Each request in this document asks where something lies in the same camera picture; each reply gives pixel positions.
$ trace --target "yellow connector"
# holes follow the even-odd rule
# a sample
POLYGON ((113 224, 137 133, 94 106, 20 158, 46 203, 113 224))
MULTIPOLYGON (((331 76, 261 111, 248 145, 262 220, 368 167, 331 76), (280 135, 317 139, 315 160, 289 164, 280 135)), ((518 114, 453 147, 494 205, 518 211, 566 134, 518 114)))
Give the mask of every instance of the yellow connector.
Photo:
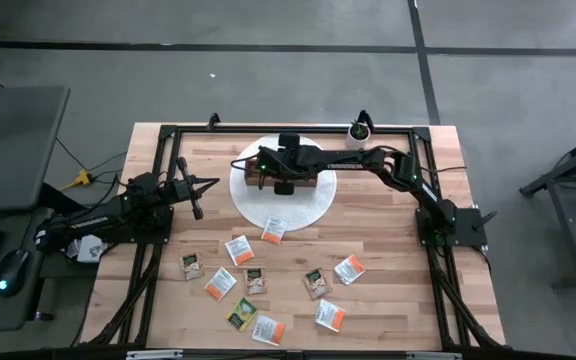
POLYGON ((90 181, 91 179, 92 176, 90 175, 90 173, 84 169, 81 169, 79 170, 79 176, 75 178, 75 181, 73 181, 72 184, 66 185, 59 190, 63 191, 76 186, 90 186, 90 184, 92 184, 92 182, 90 181))

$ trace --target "small potted plant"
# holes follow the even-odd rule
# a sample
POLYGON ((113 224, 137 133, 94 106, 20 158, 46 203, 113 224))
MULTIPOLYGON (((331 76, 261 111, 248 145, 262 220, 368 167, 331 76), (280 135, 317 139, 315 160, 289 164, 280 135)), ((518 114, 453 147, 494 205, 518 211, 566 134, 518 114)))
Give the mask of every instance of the small potted plant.
POLYGON ((351 150, 363 149, 370 137, 370 128, 359 120, 355 120, 348 128, 346 135, 346 147, 351 150))

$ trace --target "white circular platform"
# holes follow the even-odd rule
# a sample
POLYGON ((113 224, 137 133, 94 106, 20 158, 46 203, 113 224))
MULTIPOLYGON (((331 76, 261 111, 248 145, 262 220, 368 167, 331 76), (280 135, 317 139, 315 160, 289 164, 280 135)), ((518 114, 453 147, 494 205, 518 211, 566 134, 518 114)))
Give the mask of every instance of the white circular platform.
MULTIPOLYGON (((279 148, 279 135, 264 136, 250 144, 237 159, 252 156, 259 151, 259 146, 271 149, 279 148)), ((301 145, 314 145, 316 142, 301 137, 301 145)), ((245 162, 238 164, 244 167, 245 162)), ((248 186, 244 181, 243 170, 230 171, 230 195, 237 210, 248 221, 260 228, 266 225, 266 220, 274 216, 288 223, 286 231, 303 229, 319 220, 332 204, 337 191, 337 175, 333 170, 322 171, 317 177, 316 187, 295 187, 293 195, 275 195, 273 186, 248 186)))

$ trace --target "computer mouse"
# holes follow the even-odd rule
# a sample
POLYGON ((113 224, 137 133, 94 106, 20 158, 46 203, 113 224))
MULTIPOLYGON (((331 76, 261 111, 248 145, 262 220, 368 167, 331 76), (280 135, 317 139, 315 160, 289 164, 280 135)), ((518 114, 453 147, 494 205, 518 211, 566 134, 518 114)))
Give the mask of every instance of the computer mouse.
POLYGON ((24 285, 25 270, 30 252, 19 249, 11 251, 0 262, 0 295, 13 296, 24 285))

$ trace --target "wooden table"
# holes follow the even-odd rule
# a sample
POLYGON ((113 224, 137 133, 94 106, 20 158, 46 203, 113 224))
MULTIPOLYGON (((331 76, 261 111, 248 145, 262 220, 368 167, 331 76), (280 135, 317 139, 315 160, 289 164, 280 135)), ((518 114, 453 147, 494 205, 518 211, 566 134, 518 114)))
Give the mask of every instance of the wooden table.
MULTIPOLYGON (((135 124, 124 165, 124 182, 152 170, 160 125, 135 124)), ((430 129, 437 168, 464 165, 456 128, 431 126, 430 129)), ((286 324, 282 348, 440 349, 428 260, 425 250, 418 245, 414 225, 417 201, 410 194, 387 188, 368 172, 337 171, 337 194, 319 221, 303 230, 286 233, 279 246, 259 240, 261 229, 239 214, 230 199, 228 184, 229 162, 260 136, 183 135, 180 154, 186 158, 189 172, 199 177, 220 177, 221 181, 201 199, 203 220, 194 220, 189 203, 175 205, 171 241, 164 247, 159 270, 148 347, 273 348, 251 339, 253 326, 239 333, 225 319, 233 304, 244 296, 243 269, 264 267, 268 293, 247 299, 261 310, 260 314, 286 324), (250 240, 255 258, 235 268, 224 242, 240 235, 246 235, 250 240), (195 251, 203 256, 206 274, 203 278, 182 282, 179 258, 195 251), (367 271, 355 283, 345 286, 332 269, 350 254, 357 255, 367 271), (221 266, 238 282, 217 303, 203 287, 221 266), (318 302, 310 300, 302 276, 317 267, 322 267, 333 282, 332 293, 325 298, 346 310, 339 333, 315 325, 313 321, 318 302)), ((305 136, 324 149, 344 148, 344 135, 305 136)), ((368 147, 375 145, 408 151, 404 136, 373 135, 368 147)), ((167 151, 164 159, 169 158, 170 149, 167 151)), ((439 178, 445 198, 459 207, 472 204, 464 170, 442 172, 439 178)), ((104 256, 82 341, 99 333, 124 300, 135 248, 134 245, 120 245, 104 256)), ((454 252, 464 301, 489 334, 503 343, 486 263, 472 249, 455 248, 454 252)), ((447 298, 446 304, 451 335, 458 341, 454 312, 447 298)), ((136 306, 135 319, 140 314, 141 303, 136 306)), ((138 323, 138 320, 132 322, 131 339, 138 323)))

